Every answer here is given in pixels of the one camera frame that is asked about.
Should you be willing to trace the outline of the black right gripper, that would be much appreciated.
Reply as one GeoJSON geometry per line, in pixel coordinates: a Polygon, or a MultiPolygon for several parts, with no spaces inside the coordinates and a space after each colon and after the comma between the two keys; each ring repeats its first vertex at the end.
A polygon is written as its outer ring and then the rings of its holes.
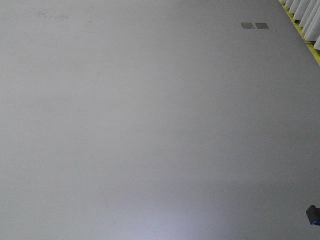
{"type": "Polygon", "coordinates": [[[315,205],[311,205],[306,210],[308,221],[311,225],[320,225],[320,209],[315,205]]]}

